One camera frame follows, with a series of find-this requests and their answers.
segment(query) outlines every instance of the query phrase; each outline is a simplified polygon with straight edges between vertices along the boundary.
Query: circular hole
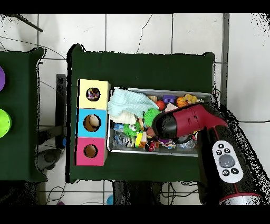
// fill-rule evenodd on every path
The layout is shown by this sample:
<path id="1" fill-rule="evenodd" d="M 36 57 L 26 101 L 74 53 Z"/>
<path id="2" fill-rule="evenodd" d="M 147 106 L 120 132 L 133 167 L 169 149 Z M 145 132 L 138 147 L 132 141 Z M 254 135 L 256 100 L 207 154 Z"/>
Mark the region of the circular hole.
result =
<path id="1" fill-rule="evenodd" d="M 98 149 L 95 145 L 87 145 L 84 148 L 83 153 L 88 158 L 94 158 L 98 154 Z"/>
<path id="2" fill-rule="evenodd" d="M 98 88 L 89 88 L 86 91 L 86 97 L 89 101 L 96 102 L 100 98 L 100 91 Z"/>
<path id="3" fill-rule="evenodd" d="M 100 118 L 96 114 L 90 114 L 83 120 L 83 127 L 88 132 L 96 132 L 101 126 Z"/>

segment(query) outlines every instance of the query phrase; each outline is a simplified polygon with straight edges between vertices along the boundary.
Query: yellow block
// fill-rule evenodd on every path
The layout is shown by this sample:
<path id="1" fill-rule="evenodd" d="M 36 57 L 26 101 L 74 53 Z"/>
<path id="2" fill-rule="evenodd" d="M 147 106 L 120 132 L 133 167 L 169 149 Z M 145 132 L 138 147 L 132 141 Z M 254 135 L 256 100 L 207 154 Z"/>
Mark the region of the yellow block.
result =
<path id="1" fill-rule="evenodd" d="M 100 98 L 97 101 L 87 99 L 86 92 L 90 88 L 97 88 L 99 90 Z M 79 107 L 86 109 L 107 109 L 110 88 L 111 85 L 107 81 L 80 79 Z"/>

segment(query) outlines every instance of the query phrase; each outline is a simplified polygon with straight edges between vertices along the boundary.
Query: green tablecloth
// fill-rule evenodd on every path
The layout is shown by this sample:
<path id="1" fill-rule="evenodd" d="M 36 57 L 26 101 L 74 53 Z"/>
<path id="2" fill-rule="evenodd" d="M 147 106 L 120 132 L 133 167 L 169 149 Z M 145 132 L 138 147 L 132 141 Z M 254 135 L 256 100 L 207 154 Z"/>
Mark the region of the green tablecloth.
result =
<path id="1" fill-rule="evenodd" d="M 46 181 L 35 167 L 37 146 L 37 63 L 44 49 L 0 51 L 6 85 L 0 108 L 12 119 L 10 131 L 0 138 L 0 180 Z"/>
<path id="2" fill-rule="evenodd" d="M 196 157 L 109 152 L 104 166 L 74 166 L 77 80 L 104 80 L 112 87 L 211 93 L 213 53 L 154 55 L 85 52 L 77 44 L 70 48 L 67 56 L 67 102 L 71 102 L 67 105 L 67 126 L 71 124 L 67 135 L 72 133 L 70 140 L 67 140 L 67 181 L 199 181 Z"/>

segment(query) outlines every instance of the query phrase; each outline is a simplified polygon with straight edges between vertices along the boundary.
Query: orange toy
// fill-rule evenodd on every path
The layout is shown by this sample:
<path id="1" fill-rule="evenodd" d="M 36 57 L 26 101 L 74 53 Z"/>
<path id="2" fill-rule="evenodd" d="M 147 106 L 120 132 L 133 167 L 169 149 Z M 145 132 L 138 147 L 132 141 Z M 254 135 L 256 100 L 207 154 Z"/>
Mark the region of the orange toy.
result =
<path id="1" fill-rule="evenodd" d="M 184 107 L 184 106 L 188 105 L 188 101 L 184 97 L 178 97 L 176 104 L 178 107 Z"/>

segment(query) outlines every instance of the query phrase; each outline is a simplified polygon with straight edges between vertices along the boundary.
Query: blue block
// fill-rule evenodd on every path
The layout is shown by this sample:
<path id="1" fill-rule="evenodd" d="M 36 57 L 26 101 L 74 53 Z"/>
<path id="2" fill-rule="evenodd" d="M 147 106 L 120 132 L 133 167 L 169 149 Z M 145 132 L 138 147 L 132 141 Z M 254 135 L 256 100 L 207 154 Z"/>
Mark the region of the blue block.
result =
<path id="1" fill-rule="evenodd" d="M 97 115 L 101 120 L 101 126 L 95 132 L 88 132 L 83 127 L 83 121 L 88 115 Z M 79 109 L 78 137 L 105 138 L 107 125 L 107 111 L 97 109 Z"/>

